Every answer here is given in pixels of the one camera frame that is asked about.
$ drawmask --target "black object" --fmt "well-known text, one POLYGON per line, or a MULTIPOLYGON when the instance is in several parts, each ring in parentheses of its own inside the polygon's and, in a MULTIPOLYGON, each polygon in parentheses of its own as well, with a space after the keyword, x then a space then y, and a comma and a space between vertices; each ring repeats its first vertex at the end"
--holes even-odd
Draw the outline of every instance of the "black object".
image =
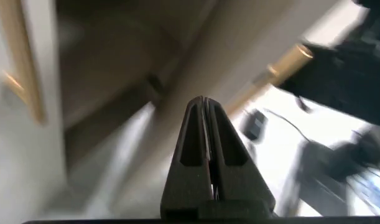
POLYGON ((300 159, 294 174, 294 187, 286 188, 282 216, 297 214, 299 199, 322 216, 347 216, 346 178, 334 179, 327 166, 335 151, 315 141, 306 142, 301 148, 300 159))
POLYGON ((198 97, 185 112, 160 205, 162 219, 27 223, 380 223, 380 217, 275 218, 274 205, 221 105, 198 97))
POLYGON ((295 96, 380 125, 380 1, 334 48, 304 43, 313 59, 279 86, 295 96))
POLYGON ((242 133, 251 141, 258 140, 262 134, 265 123, 266 116, 262 112, 255 110, 247 114, 242 133))

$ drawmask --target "white surface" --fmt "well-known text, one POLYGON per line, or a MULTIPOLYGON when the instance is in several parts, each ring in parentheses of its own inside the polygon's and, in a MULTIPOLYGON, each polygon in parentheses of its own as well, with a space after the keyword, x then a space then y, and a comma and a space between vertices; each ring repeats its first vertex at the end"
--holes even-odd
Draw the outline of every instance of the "white surface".
MULTIPOLYGON (((267 117, 266 128, 261 140, 256 144, 256 164, 264 180, 277 200, 276 211, 279 213, 282 201, 286 197, 285 189, 293 178, 297 167, 299 152, 306 140, 289 123, 263 109, 269 109, 296 125, 310 140, 319 142, 330 148, 343 142, 355 142, 357 136, 353 130, 363 133, 369 129, 369 123, 340 113, 330 108, 305 100, 307 106, 313 109, 313 113, 305 113, 295 102, 295 96, 271 87, 269 91, 248 104, 245 111, 261 110, 267 117)), ((237 128, 241 139, 249 142, 239 130, 246 113, 242 112, 233 118, 233 124, 237 128)), ((373 215, 364 206, 359 206, 359 199, 350 197, 350 215, 373 215)), ((300 204, 300 216, 315 216, 318 213, 305 203, 300 204)))
POLYGON ((47 124, 35 124, 25 105, 2 88, 2 70, 14 68, 0 32, 0 224, 34 218, 65 184, 53 1, 25 6, 47 124))
POLYGON ((341 0, 304 33, 311 43, 332 47, 363 19, 367 9, 352 0, 341 0))

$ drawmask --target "blurry background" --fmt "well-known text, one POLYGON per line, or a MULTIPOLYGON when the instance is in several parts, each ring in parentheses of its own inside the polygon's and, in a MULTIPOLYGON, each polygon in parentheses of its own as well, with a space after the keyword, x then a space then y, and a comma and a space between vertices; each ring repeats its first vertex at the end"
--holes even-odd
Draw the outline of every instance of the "blurry background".
MULTIPOLYGON (((27 0, 22 7, 47 122, 36 124, 2 84, 2 70, 20 74, 0 21, 0 223, 159 217, 189 100, 204 95, 226 105, 299 39, 332 46, 365 12, 350 0, 27 0)), ((247 111, 274 110, 328 146, 369 127, 307 103, 318 112, 305 114, 293 95, 271 88, 231 118, 240 129, 247 111)), ((268 116, 255 163, 278 210, 303 143, 268 116)), ((372 214, 354 198, 351 214, 372 214)), ((318 213, 304 203, 300 215, 318 213)))

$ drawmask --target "black cable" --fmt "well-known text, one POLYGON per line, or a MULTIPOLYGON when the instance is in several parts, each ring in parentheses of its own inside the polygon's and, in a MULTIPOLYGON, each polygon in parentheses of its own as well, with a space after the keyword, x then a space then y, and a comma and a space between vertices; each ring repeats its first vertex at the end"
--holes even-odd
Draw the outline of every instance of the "black cable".
POLYGON ((304 101, 301 99, 300 96, 296 97, 296 103, 297 103, 297 106, 298 106, 302 111, 304 111, 304 112, 306 112, 306 113, 311 113, 311 112, 313 112, 313 110, 312 110, 310 107, 308 107, 308 106, 304 103, 304 101))
POLYGON ((309 138, 306 137, 303 134, 303 132, 298 127, 296 127, 296 125, 294 125, 292 122, 290 122, 288 119, 286 119, 285 117, 283 117, 283 116, 281 116, 281 115, 277 114, 276 112, 273 112, 273 111, 271 111, 269 109, 263 108, 263 110, 266 111, 266 112, 268 112, 268 113, 270 113, 270 114, 273 114, 273 115, 277 116, 278 118, 283 119, 286 122, 288 122, 290 125, 292 125, 292 127, 294 127, 299 132, 299 134, 301 134, 303 136, 303 138, 305 138, 308 142, 311 142, 311 140, 309 140, 309 138))

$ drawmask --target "white wall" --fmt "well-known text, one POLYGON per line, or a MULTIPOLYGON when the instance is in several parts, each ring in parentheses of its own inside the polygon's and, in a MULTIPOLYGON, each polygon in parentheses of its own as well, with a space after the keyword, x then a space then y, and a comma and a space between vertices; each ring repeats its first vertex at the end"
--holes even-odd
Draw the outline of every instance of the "white wall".
POLYGON ((65 184, 53 0, 26 0, 47 124, 34 123, 27 108, 2 87, 13 71, 0 30, 0 224, 35 217, 65 184))

